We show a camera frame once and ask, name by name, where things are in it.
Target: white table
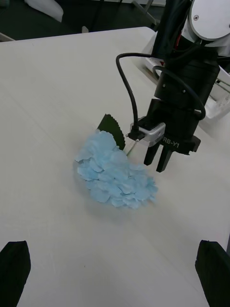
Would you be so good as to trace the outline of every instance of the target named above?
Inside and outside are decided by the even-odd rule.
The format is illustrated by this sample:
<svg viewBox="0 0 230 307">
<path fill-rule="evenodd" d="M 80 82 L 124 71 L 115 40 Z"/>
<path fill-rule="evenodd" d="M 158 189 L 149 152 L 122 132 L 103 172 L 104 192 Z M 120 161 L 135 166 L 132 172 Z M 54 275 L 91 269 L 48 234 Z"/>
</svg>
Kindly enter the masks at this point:
<svg viewBox="0 0 230 307">
<path fill-rule="evenodd" d="M 74 156 L 105 113 L 128 131 L 115 57 L 141 52 L 151 36 L 136 28 L 0 44 L 0 248 L 26 240 L 32 261 L 19 307 L 208 306 L 194 263 L 201 239 L 227 246 L 228 133 L 217 141 L 198 128 L 197 153 L 173 154 L 161 174 L 156 158 L 157 203 L 137 211 L 95 203 L 73 179 Z M 122 65 L 143 116 L 153 79 L 137 59 Z"/>
</svg>

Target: green leaf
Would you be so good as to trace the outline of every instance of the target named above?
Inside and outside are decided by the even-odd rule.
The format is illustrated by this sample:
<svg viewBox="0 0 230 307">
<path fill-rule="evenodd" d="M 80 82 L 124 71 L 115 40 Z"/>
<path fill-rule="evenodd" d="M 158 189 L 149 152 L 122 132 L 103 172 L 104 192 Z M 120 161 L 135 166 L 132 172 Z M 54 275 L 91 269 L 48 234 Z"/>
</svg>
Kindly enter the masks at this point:
<svg viewBox="0 0 230 307">
<path fill-rule="evenodd" d="M 105 114 L 98 126 L 98 130 L 111 133 L 120 150 L 125 148 L 126 142 L 121 128 L 118 125 L 118 122 L 110 114 Z"/>
</svg>

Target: floor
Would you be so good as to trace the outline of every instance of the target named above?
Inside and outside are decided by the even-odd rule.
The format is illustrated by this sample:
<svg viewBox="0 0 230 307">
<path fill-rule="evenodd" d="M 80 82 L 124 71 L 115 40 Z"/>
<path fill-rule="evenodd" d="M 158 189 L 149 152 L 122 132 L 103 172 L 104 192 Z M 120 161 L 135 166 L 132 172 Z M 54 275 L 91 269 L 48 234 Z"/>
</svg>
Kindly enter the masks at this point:
<svg viewBox="0 0 230 307">
<path fill-rule="evenodd" d="M 130 27 L 153 27 L 145 15 L 134 5 L 93 0 L 59 0 L 64 10 L 62 23 L 30 8 L 23 0 L 11 0 L 7 9 L 0 8 L 0 32 L 15 39 L 81 33 L 82 26 L 90 31 L 104 31 Z M 151 7 L 149 11 L 160 19 L 163 7 Z"/>
</svg>

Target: blue hydrangea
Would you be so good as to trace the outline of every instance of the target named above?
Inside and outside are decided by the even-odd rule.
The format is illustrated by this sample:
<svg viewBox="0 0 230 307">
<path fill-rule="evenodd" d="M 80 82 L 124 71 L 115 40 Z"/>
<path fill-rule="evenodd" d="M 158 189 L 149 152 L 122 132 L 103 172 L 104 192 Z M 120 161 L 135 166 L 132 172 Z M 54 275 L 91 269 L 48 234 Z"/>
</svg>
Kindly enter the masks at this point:
<svg viewBox="0 0 230 307">
<path fill-rule="evenodd" d="M 94 200 L 133 209 L 155 200 L 158 189 L 153 178 L 147 175 L 144 165 L 129 162 L 110 133 L 97 130 L 75 160 L 79 162 L 78 174 L 86 180 Z"/>
</svg>

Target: white cloth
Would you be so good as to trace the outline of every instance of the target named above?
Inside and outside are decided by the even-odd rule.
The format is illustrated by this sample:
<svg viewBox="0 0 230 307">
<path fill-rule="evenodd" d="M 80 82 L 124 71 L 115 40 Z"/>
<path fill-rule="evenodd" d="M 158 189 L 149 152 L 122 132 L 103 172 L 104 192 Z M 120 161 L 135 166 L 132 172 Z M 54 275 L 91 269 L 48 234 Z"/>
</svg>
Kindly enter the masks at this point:
<svg viewBox="0 0 230 307">
<path fill-rule="evenodd" d="M 62 21 L 63 10 L 60 5 L 54 0 L 25 0 L 33 9 L 41 11 L 57 21 Z"/>
</svg>

